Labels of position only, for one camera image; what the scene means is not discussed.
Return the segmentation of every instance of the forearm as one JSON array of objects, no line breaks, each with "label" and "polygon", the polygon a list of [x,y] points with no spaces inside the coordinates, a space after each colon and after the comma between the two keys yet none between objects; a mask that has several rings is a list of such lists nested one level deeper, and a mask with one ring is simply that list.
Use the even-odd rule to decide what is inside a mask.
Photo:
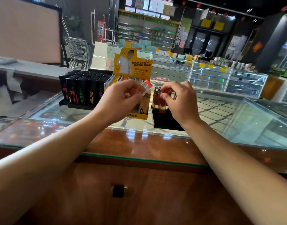
[{"label": "forearm", "polygon": [[254,224],[287,224],[287,180],[206,123],[185,127],[219,180]]},{"label": "forearm", "polygon": [[91,113],[1,159],[0,224],[13,224],[18,220],[106,126],[99,115]]}]

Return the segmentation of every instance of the monitor screen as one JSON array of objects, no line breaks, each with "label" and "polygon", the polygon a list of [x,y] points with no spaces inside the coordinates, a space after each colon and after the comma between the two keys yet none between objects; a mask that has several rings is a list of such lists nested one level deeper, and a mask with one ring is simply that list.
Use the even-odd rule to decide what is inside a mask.
[{"label": "monitor screen", "polygon": [[0,0],[0,56],[61,64],[61,9],[25,0]]}]

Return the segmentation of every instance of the black door frame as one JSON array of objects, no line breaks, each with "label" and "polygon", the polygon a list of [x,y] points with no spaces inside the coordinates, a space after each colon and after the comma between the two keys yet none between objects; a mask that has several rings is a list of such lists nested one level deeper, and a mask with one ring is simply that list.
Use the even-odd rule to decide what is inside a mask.
[{"label": "black door frame", "polygon": [[200,54],[204,54],[205,53],[207,45],[208,45],[208,42],[209,42],[210,37],[212,35],[215,35],[215,36],[219,37],[218,44],[217,44],[217,46],[215,48],[215,51],[212,54],[212,56],[215,57],[217,55],[218,49],[220,48],[220,45],[221,45],[221,43],[223,41],[224,33],[215,32],[215,31],[207,30],[207,29],[196,28],[196,27],[191,27],[191,29],[194,29],[194,34],[193,34],[193,37],[192,37],[192,40],[191,40],[191,43],[190,43],[190,46],[189,46],[190,51],[192,51],[192,47],[194,45],[194,41],[195,41],[195,37],[196,37],[197,33],[200,32],[200,33],[206,34],[205,41],[203,43],[203,46],[202,46]]}]

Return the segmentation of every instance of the red lantern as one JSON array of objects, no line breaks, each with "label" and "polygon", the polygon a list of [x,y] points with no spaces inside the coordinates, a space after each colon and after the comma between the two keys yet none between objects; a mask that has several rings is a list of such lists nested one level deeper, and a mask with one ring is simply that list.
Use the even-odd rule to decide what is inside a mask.
[{"label": "red lantern", "polygon": [[284,6],[282,9],[281,9],[281,12],[284,12],[287,10],[287,6]]}]

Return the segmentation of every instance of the ceiling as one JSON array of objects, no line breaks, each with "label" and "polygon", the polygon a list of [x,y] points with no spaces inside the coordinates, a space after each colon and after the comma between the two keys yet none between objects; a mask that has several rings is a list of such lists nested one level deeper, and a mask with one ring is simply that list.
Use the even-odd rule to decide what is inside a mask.
[{"label": "ceiling", "polygon": [[[184,0],[174,0],[174,3],[182,4]],[[287,0],[194,0],[203,3],[219,6],[226,9],[235,10],[238,12],[246,12],[253,8],[248,14],[265,18],[266,16],[279,13],[280,10],[287,5]],[[187,1],[189,7],[197,7],[197,3]],[[202,5],[200,8],[206,9],[207,5]],[[228,12],[216,8],[217,13]],[[228,12],[229,15],[242,16],[237,13]]]}]

